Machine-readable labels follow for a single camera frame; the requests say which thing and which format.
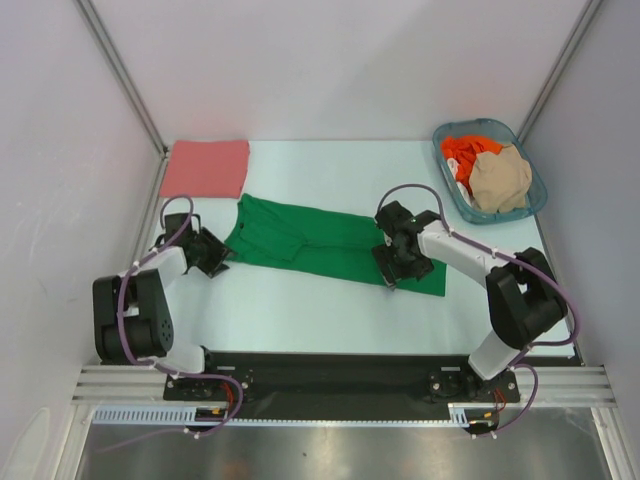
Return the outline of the green t shirt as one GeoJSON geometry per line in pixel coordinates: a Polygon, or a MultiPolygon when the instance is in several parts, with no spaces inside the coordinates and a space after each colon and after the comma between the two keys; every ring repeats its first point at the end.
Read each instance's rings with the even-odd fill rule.
{"type": "Polygon", "coordinates": [[[367,216],[277,203],[244,194],[225,244],[248,265],[384,286],[372,249],[384,234],[367,216]]]}

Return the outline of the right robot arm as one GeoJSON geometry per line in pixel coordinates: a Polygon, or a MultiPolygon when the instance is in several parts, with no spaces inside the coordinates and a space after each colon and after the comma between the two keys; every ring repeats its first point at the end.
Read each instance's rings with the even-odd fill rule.
{"type": "Polygon", "coordinates": [[[568,314],[545,255],[528,248],[505,254],[447,227],[442,215],[426,210],[414,215],[399,202],[375,215],[384,243],[372,249],[387,287],[417,282],[444,263],[483,287],[491,331],[468,357],[471,370],[461,376],[463,393],[484,401],[497,389],[497,378],[542,334],[568,314]]]}

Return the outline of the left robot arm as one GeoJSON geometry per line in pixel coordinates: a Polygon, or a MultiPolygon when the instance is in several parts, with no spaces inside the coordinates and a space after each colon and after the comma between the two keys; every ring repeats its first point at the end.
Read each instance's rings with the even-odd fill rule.
{"type": "Polygon", "coordinates": [[[214,397],[220,374],[205,365],[205,348],[179,340],[166,291],[196,268],[208,278],[229,269],[234,255],[201,225],[197,214],[174,213],[161,221],[164,231],[133,272],[101,277],[93,282],[94,343],[107,365],[160,366],[187,374],[186,387],[197,398],[214,397]]]}

